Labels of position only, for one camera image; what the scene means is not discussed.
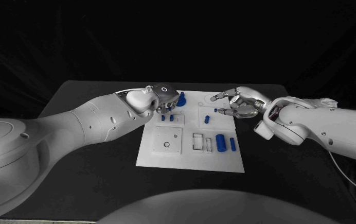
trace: hole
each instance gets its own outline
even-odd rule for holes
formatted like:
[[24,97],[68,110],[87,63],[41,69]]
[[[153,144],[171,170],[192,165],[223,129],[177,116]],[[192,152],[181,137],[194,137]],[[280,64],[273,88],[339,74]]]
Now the hole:
[[31,136],[27,133],[22,133],[21,134],[21,137],[25,138],[25,139],[28,139]]

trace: white board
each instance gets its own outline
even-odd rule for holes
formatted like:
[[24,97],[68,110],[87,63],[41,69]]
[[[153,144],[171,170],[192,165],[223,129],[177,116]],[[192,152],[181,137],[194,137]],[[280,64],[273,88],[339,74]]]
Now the white board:
[[[184,91],[187,104],[162,115],[155,112],[145,125],[138,166],[244,173],[236,121],[233,116],[215,112],[215,108],[230,108],[228,98],[211,102],[218,92]],[[194,134],[213,140],[213,152],[194,150]],[[224,134],[227,152],[220,152],[217,135]],[[231,138],[237,151],[233,151]]]

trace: robotic hand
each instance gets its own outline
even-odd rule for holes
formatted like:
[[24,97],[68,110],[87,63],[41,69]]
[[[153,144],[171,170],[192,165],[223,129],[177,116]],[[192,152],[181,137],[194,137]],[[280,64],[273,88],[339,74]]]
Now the robotic hand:
[[356,111],[338,108],[332,99],[277,98],[272,101],[249,87],[227,90],[211,98],[217,101],[231,99],[231,109],[220,113],[237,118],[256,117],[262,112],[264,119],[254,131],[270,140],[276,135],[288,143],[300,145],[306,138],[344,156],[356,159]]
[[79,148],[113,141],[165,114],[179,101],[166,83],[100,96],[38,119],[0,118],[0,216],[40,187],[54,165]]

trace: dark table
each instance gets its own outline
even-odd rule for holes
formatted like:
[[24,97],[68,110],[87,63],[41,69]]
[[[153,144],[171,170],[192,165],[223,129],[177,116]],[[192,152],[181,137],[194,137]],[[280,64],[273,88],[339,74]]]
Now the dark table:
[[[70,111],[93,98],[155,82],[67,81],[40,117]],[[243,84],[172,83],[179,90],[223,92]],[[275,84],[244,84],[272,99],[289,96]],[[234,189],[282,199],[341,223],[355,223],[356,203],[322,146],[300,146],[254,132],[263,115],[236,119],[246,173],[138,167],[142,126],[120,139],[71,152],[38,190],[2,219],[99,221],[153,195],[187,189]]]

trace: black curtain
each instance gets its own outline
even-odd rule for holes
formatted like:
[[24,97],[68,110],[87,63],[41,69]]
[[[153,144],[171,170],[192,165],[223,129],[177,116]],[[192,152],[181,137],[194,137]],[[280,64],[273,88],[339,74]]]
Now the black curtain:
[[276,83],[355,108],[355,5],[2,0],[2,114],[37,117],[68,79]]

